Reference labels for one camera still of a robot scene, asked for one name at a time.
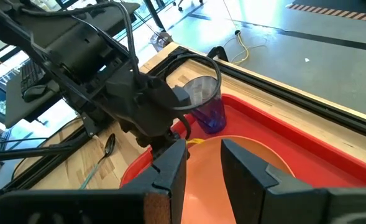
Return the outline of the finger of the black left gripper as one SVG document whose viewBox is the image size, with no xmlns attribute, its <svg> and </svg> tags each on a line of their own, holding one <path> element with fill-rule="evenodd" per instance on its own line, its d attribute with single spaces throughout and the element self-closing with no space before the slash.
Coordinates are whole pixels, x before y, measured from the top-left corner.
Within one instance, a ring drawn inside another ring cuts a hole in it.
<svg viewBox="0 0 366 224">
<path fill-rule="evenodd" d="M 151 155 L 153 159 L 160 157 L 179 139 L 180 135 L 177 132 L 165 132 L 159 136 L 146 137 L 146 141 L 151 147 Z"/>
</svg>

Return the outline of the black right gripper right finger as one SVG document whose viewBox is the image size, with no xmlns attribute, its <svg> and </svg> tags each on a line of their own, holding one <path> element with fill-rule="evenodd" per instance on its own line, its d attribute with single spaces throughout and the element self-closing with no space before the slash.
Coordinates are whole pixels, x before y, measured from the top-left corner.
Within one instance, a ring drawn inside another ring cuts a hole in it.
<svg viewBox="0 0 366 224">
<path fill-rule="evenodd" d="M 314 188 L 228 139 L 221 164 L 237 224 L 366 224 L 366 188 Z"/>
</svg>

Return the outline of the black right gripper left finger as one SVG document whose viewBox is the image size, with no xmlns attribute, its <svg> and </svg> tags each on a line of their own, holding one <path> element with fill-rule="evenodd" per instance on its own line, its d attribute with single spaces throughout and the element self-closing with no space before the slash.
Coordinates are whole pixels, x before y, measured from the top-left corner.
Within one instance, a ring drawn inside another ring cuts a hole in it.
<svg viewBox="0 0 366 224">
<path fill-rule="evenodd" d="M 6 193 L 0 224 L 180 224 L 186 160 L 186 142 L 178 140 L 120 189 Z"/>
</svg>

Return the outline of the metal spoon with green handle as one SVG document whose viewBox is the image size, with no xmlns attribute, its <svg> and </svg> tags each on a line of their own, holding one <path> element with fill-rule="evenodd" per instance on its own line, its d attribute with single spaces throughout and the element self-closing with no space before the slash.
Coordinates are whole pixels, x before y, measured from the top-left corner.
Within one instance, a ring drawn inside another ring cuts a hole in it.
<svg viewBox="0 0 366 224">
<path fill-rule="evenodd" d="M 110 134 L 107 141 L 106 141 L 106 143 L 105 143 L 105 146 L 104 146 L 104 155 L 103 155 L 103 157 L 100 158 L 100 160 L 97 162 L 97 164 L 93 167 L 91 172 L 86 177 L 85 181 L 81 184 L 81 186 L 79 187 L 80 190 L 85 189 L 87 187 L 90 180 L 93 178 L 93 176 L 97 172 L 97 170 L 98 170 L 100 164 L 102 163 L 102 161 L 105 160 L 106 158 L 108 158 L 113 153 L 114 148 L 115 148 L 115 144 L 116 144 L 116 135 L 115 134 Z"/>
</svg>

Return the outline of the orange plastic plate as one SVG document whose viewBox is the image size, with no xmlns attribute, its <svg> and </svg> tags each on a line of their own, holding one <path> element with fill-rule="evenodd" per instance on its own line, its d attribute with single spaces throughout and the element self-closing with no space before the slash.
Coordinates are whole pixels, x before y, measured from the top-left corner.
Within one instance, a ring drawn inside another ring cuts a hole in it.
<svg viewBox="0 0 366 224">
<path fill-rule="evenodd" d="M 272 165 L 294 175 L 271 148 L 242 136 L 217 136 L 188 148 L 185 197 L 181 224 L 236 224 L 224 183 L 221 140 L 229 139 Z"/>
</svg>

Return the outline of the blue translucent plastic cup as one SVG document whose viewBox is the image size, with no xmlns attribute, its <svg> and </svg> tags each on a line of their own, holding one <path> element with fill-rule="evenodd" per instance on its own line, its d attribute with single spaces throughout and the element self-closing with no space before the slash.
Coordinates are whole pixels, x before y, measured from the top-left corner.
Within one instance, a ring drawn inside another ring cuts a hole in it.
<svg viewBox="0 0 366 224">
<path fill-rule="evenodd" d="M 190 80 L 183 86 L 189 94 L 192 105 L 201 105 L 191 111 L 195 120 L 206 134 L 216 134 L 227 124 L 219 81 L 213 77 L 202 76 Z"/>
</svg>

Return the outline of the red plastic tray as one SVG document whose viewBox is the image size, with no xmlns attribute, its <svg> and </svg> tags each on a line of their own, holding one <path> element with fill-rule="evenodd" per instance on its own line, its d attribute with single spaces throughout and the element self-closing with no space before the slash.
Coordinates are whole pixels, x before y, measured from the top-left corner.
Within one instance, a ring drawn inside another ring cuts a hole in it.
<svg viewBox="0 0 366 224">
<path fill-rule="evenodd" d="M 314 187 L 366 187 L 366 163 L 235 96 L 222 96 L 226 127 L 275 151 L 296 178 Z"/>
</svg>

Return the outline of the black table clamp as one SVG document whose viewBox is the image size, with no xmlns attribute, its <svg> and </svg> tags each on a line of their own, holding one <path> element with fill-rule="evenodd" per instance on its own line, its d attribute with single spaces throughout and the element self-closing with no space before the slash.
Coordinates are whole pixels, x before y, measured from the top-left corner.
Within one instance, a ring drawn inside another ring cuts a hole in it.
<svg viewBox="0 0 366 224">
<path fill-rule="evenodd" d="M 222 47 L 222 46 L 213 47 L 207 54 L 207 57 L 209 57 L 209 58 L 217 57 L 218 59 L 221 59 L 225 62 L 229 61 L 226 51 L 225 51 L 224 47 Z"/>
</svg>

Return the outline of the black computer mouse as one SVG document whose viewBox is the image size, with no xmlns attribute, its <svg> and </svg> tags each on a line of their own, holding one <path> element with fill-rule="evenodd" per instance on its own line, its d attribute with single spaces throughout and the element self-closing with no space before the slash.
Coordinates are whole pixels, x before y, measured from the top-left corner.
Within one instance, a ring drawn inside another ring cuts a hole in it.
<svg viewBox="0 0 366 224">
<path fill-rule="evenodd" d="M 36 100 L 46 94 L 48 90 L 47 85 L 36 85 L 26 89 L 22 95 L 23 100 L 26 103 Z"/>
</svg>

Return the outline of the black keyboard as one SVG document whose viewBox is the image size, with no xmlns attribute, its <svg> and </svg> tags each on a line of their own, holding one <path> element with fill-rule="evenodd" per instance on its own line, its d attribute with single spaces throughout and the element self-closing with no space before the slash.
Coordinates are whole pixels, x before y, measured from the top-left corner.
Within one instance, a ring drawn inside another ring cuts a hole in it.
<svg viewBox="0 0 366 224">
<path fill-rule="evenodd" d="M 21 93 L 24 94 L 29 88 L 44 85 L 49 82 L 49 77 L 40 66 L 32 60 L 27 60 L 21 67 Z"/>
</svg>

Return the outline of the grey keyboard shelf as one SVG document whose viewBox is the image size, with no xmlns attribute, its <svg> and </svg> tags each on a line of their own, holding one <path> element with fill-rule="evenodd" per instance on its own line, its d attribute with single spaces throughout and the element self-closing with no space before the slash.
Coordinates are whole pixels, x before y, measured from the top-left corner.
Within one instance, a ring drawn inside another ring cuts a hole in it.
<svg viewBox="0 0 366 224">
<path fill-rule="evenodd" d="M 6 118 L 5 126 L 10 128 L 24 119 L 28 122 L 36 120 L 55 103 L 61 100 L 62 95 L 59 85 L 50 78 L 45 85 L 48 86 L 46 94 L 34 101 L 26 103 L 21 93 L 21 68 L 17 75 L 8 81 L 6 85 Z"/>
</svg>

